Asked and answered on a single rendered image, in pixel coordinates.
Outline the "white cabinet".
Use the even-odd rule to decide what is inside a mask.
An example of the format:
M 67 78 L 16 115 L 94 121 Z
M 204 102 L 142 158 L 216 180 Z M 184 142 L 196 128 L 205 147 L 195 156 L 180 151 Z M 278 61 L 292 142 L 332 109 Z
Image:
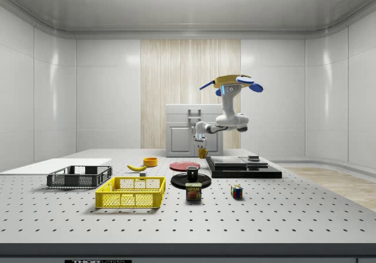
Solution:
M 198 157 L 193 136 L 199 121 L 215 124 L 222 114 L 221 104 L 167 104 L 166 155 L 168 157 Z

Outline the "red plate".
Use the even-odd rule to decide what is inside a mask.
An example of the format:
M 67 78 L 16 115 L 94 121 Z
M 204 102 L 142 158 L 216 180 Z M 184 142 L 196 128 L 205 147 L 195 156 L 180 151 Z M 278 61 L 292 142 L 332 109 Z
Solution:
M 200 164 L 192 161 L 177 161 L 169 165 L 169 168 L 174 171 L 186 171 L 188 167 L 200 168 Z

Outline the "black stove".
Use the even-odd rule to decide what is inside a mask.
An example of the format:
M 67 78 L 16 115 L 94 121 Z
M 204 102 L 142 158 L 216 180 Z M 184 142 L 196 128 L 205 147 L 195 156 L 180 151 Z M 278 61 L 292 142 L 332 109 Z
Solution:
M 259 156 L 206 157 L 213 178 L 282 178 L 282 172 Z

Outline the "black plate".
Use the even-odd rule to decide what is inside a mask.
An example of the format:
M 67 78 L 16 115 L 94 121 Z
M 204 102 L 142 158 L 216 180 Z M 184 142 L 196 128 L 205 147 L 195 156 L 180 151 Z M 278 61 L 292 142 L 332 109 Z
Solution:
M 185 189 L 186 183 L 201 183 L 202 188 L 206 188 L 212 183 L 212 180 L 209 176 L 199 173 L 197 179 L 191 181 L 187 178 L 187 173 L 181 173 L 181 174 L 174 175 L 171 178 L 171 183 L 175 187 L 178 187 L 178 188 L 181 188 L 181 189 Z

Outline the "flat-sided can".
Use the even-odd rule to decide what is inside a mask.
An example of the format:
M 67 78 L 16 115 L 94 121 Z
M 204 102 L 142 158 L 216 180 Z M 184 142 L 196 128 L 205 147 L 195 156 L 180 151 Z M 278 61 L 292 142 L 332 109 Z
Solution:
M 201 200 L 202 199 L 202 183 L 186 183 L 186 200 Z

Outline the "yellow basket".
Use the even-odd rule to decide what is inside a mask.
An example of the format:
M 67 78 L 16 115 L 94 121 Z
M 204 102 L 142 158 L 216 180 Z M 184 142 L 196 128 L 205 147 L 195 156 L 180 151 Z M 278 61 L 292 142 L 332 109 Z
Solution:
M 95 191 L 97 208 L 159 208 L 165 177 L 113 177 Z

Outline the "dark grey basket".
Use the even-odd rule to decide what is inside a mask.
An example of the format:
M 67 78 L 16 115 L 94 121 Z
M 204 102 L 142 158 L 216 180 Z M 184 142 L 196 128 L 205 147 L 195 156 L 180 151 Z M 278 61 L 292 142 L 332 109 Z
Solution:
M 47 186 L 96 188 L 112 176 L 111 166 L 67 166 L 47 175 Z

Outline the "white board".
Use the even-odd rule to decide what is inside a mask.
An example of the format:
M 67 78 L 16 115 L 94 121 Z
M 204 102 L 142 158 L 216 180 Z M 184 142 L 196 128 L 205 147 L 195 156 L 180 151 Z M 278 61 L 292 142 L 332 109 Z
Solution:
M 111 161 L 111 159 L 50 159 L 4 171 L 0 174 L 49 174 L 67 166 L 99 166 L 108 161 Z

